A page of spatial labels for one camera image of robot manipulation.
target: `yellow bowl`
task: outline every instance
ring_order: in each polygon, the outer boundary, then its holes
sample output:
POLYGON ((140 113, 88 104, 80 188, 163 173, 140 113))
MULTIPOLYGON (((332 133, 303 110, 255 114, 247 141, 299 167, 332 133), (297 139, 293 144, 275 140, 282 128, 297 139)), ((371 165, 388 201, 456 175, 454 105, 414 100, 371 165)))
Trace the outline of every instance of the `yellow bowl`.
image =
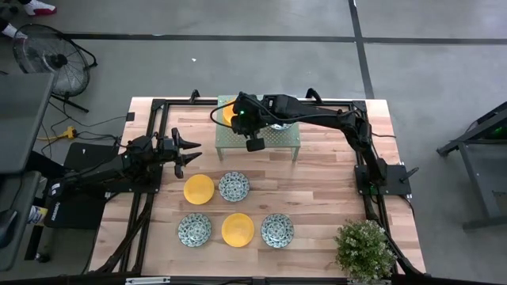
POLYGON ((242 247, 254 237, 254 222, 242 213, 228 216, 222 224, 222 238, 230 246, 242 247))
POLYGON ((201 205, 208 202, 215 192, 215 185, 210 177, 197 174, 190 177, 183 187, 185 199, 194 205, 201 205))
POLYGON ((232 122, 231 122, 232 117, 236 115, 232 111, 233 107, 234 107, 234 104, 232 104, 230 106, 227 106, 226 108, 223 109, 223 114, 222 114, 223 123, 226 124, 227 126, 231 126, 232 125, 232 122))

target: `table leg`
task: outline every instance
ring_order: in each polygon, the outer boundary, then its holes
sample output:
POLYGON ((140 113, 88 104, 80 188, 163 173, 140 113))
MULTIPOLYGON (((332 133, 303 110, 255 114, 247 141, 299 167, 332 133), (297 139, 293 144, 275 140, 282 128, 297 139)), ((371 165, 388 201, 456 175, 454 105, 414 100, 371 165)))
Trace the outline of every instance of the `table leg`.
POLYGON ((292 162, 295 162, 298 160, 298 154, 299 154, 299 146, 292 147, 292 162))
POLYGON ((219 155, 219 160, 223 161, 223 150, 221 148, 216 148, 216 153, 219 155))

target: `black metal frame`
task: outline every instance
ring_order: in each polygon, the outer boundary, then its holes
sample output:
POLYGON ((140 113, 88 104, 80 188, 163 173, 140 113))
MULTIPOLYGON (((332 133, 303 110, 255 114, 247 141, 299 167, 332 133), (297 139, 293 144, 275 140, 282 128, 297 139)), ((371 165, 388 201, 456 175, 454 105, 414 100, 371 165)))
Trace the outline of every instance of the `black metal frame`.
POLYGON ((478 172, 475 170, 467 150, 469 144, 481 143, 480 138, 507 123, 507 102, 478 118, 475 122, 478 124, 476 127, 436 150, 442 157, 447 157, 453 150, 459 150, 471 183, 481 197, 482 208, 486 214, 486 218, 465 222, 463 224, 464 230, 477 230, 490 226, 507 225, 507 215, 501 213, 494 194, 490 189, 480 187, 476 177, 478 172))
MULTIPOLYGON (((342 100, 332 100, 332 101, 323 101, 320 96, 313 90, 309 89, 306 95, 306 99, 314 98, 314 101, 303 101, 306 105, 314 105, 314 106, 322 106, 322 107, 345 107, 349 110, 358 108, 361 112, 362 116, 368 120, 368 113, 366 112, 366 104, 364 101, 342 101, 342 100)), ((182 105, 197 105, 197 106, 216 106, 218 104, 217 98, 202 98, 199 95, 197 90, 194 90, 192 96, 189 99, 154 99, 151 102, 151 112, 147 125, 146 135, 150 136, 154 132, 155 125, 155 117, 159 110, 162 111, 162 118, 160 121, 160 127, 158 129, 158 135, 165 135, 167 120, 169 117, 169 111, 171 106, 182 106, 182 105)), ((356 160, 358 165, 363 165, 363 159, 358 152, 356 152, 356 160)), ((154 194, 147 194, 146 202, 143 206, 143 210, 138 217, 138 209, 141 201, 141 195, 139 193, 134 194, 134 198, 132 200, 131 212, 128 220, 127 233, 125 235, 124 240, 120 243, 115 253, 111 255, 111 257, 106 261, 106 263, 100 267, 98 270, 94 272, 90 272, 89 274, 100 274, 106 272, 112 272, 112 270, 116 267, 118 262, 120 262, 119 272, 134 272, 136 274, 141 274, 144 262, 144 253, 146 249, 147 243, 147 235, 150 226, 150 216, 154 202, 154 194), (140 232, 139 244, 137 248, 137 255, 135 257, 135 263, 132 266, 132 269, 129 271, 129 257, 132 249, 132 241, 137 233, 140 232)), ((372 206, 372 197, 371 196, 362 196, 364 202, 365 212, 367 213, 375 213, 373 211, 372 206)), ((386 205, 382 195, 376 195, 378 208, 379 208, 379 220, 381 226, 389 233, 389 222, 387 218, 387 210, 386 205)), ((392 271, 397 273, 396 266, 393 266, 392 271)), ((209 281, 220 281, 226 282, 229 280, 238 280, 238 279, 251 279, 250 277, 206 277, 206 276, 193 276, 193 277, 184 277, 184 276, 171 276, 171 283, 181 281, 188 282, 192 280, 193 282, 209 282, 209 281)), ((346 278, 265 278, 262 279, 262 284, 264 284, 267 280, 270 283, 347 283, 346 278)))

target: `wooden table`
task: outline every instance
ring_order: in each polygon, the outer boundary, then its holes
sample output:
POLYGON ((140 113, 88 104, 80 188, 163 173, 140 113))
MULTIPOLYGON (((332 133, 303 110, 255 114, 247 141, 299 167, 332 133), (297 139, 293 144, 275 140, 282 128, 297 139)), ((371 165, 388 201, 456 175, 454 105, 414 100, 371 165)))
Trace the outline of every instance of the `wooden table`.
MULTIPOLYGON (((122 144, 145 135, 153 97, 134 97, 129 112, 135 120, 125 124, 122 144)), ((393 135, 385 100, 367 100, 373 131, 393 135)), ((215 125, 209 119, 210 106, 173 106, 167 133, 177 127, 185 140, 201 143, 191 151, 203 154, 185 169, 178 180, 173 167, 164 168, 162 187, 155 196, 147 239, 144 276, 269 276, 343 277, 334 264, 337 253, 333 236, 346 219, 364 219, 364 205, 356 193, 354 151, 339 130, 300 124, 301 149, 298 161, 291 162, 290 150, 271 149, 254 153, 228 150, 224 161, 215 151, 215 125), (218 180, 231 170, 241 171, 251 183, 249 195, 229 203, 218 193, 218 180), (192 205, 183 196, 186 179, 194 174, 210 176, 215 195, 205 205, 192 205), (192 212, 206 214, 212 221, 212 237, 200 248, 188 248, 177 237, 177 226, 192 212), (253 219, 255 236, 244 248, 232 248, 221 237, 223 220, 242 212, 253 219), (285 249, 272 249, 262 240, 260 227, 269 214, 286 214, 295 227, 295 237, 285 249)), ((155 130, 158 130, 160 116, 155 130)), ((399 162, 396 140, 374 137, 380 157, 399 162)), ((425 271, 412 212, 406 201, 386 196, 391 234, 413 265, 425 271)), ((124 193, 108 202, 93 251, 90 270, 100 267, 124 238, 132 194, 124 193)), ((131 263, 135 258, 136 241, 131 263)))

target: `green plant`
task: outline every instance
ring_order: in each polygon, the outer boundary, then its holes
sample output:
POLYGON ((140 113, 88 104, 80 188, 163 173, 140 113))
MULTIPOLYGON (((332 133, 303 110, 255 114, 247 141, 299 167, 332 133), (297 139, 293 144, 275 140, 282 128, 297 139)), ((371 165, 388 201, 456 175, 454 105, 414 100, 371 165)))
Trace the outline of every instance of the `green plant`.
POLYGON ((335 263, 352 279, 371 283, 391 275, 396 258, 387 247, 384 229, 376 222, 347 221, 338 233, 334 238, 338 246, 335 263))

